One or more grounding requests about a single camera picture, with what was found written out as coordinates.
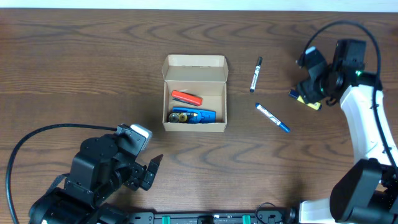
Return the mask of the yellow highlighter pen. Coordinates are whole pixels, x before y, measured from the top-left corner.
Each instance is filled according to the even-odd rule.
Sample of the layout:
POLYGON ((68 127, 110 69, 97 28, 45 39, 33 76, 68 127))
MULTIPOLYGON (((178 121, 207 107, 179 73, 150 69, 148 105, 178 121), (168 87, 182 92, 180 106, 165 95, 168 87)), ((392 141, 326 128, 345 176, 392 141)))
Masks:
POLYGON ((291 98, 294 98, 295 100, 307 105, 308 107, 314 109, 314 110, 321 110, 322 108, 322 104, 320 102, 316 102, 316 103, 305 103, 303 98, 299 95, 299 93, 296 90, 290 89, 289 91, 289 96, 291 98))

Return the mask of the clear correction tape dispenser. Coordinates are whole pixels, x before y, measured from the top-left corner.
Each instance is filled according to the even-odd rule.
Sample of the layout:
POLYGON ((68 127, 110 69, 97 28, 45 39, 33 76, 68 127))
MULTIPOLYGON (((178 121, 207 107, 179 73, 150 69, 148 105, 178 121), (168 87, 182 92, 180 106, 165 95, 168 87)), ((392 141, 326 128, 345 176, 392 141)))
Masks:
POLYGON ((170 123, 189 123, 198 116, 197 113, 173 112, 169 114, 170 123))

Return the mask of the black white marker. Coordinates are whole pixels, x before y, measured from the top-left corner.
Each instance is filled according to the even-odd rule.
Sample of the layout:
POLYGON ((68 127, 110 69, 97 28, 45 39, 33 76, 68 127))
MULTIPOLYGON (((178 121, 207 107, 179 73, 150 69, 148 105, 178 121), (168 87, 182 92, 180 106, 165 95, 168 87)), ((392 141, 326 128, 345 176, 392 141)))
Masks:
POLYGON ((254 93, 254 91, 256 89, 257 79, 258 79, 259 73, 261 71, 261 65, 262 65, 262 57, 259 57, 258 60, 257 60, 257 65, 256 65, 255 70, 254 70, 254 75, 253 75, 253 78, 252 78, 251 86, 250 86, 250 89, 249 89, 249 91, 251 93, 254 93))

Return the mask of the blue plastic case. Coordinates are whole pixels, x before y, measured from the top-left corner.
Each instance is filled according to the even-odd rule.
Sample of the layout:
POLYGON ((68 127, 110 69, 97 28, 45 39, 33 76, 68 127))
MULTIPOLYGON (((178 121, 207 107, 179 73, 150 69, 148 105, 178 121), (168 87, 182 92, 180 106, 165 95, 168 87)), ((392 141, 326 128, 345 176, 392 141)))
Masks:
POLYGON ((216 112, 210 110, 199 110, 193 108, 183 108, 183 107, 174 107, 172 112, 187 112, 187 113, 197 113, 198 116, 187 124, 205 124, 205 123, 215 123, 216 122, 216 112))

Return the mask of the blue white marker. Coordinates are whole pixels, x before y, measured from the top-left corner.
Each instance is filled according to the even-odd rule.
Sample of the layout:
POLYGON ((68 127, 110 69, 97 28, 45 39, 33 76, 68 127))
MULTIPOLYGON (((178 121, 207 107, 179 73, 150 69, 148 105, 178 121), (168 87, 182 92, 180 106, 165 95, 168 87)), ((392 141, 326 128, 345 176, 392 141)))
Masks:
POLYGON ((270 111, 265 109, 260 103, 256 103, 256 108, 268 117, 275 125, 277 125, 280 129, 282 129, 285 133, 290 133, 290 128, 285 125, 281 120, 279 120, 276 116, 274 116, 270 111))

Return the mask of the red black stapler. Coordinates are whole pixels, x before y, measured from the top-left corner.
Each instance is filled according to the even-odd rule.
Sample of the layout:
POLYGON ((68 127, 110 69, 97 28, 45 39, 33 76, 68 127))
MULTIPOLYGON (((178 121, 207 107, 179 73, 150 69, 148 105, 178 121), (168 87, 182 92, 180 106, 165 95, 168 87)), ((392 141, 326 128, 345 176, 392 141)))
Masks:
POLYGON ((188 93, 184 93, 181 91, 177 91, 177 90, 173 90, 171 93, 172 99, 175 101, 180 101, 182 103, 186 103, 189 105, 193 105, 193 106, 201 106, 203 99, 195 96, 195 95, 191 95, 188 93))

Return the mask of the brown cardboard box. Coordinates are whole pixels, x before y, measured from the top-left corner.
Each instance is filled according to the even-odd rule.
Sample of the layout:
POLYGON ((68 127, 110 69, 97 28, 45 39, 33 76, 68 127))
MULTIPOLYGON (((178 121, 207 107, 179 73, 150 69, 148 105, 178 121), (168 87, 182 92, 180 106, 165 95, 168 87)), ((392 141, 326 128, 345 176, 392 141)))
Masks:
POLYGON ((224 55, 170 54, 166 56, 162 66, 164 129, 168 132, 224 132, 228 123, 228 73, 228 63, 224 55), (193 106, 174 100, 172 98, 174 90, 201 98, 201 105, 193 106), (169 114, 177 107, 214 111, 215 121, 198 124, 171 123, 169 114))

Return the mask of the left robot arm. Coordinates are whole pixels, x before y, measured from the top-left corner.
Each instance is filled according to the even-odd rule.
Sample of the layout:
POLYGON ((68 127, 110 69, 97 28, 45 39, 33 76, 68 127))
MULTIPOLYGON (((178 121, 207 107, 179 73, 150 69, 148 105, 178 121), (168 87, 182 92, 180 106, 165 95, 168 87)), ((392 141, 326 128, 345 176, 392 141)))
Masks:
POLYGON ((105 201, 122 186, 149 190, 162 155, 146 166, 136 159, 152 137, 140 125, 82 142, 70 172, 58 176, 29 211, 30 223, 129 223, 129 214, 105 201))

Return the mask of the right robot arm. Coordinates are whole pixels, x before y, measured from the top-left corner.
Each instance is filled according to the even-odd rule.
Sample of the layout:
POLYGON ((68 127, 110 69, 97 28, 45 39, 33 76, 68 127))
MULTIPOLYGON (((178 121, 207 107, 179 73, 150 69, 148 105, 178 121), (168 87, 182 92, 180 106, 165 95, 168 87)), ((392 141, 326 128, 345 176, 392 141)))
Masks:
POLYGON ((298 61, 309 77, 296 89, 305 103, 326 99, 343 110, 354 151, 354 166, 328 198, 303 201, 299 223, 397 223, 397 176, 390 158, 397 148, 383 107, 382 85, 364 69, 366 43, 342 39, 332 63, 315 48, 298 61))

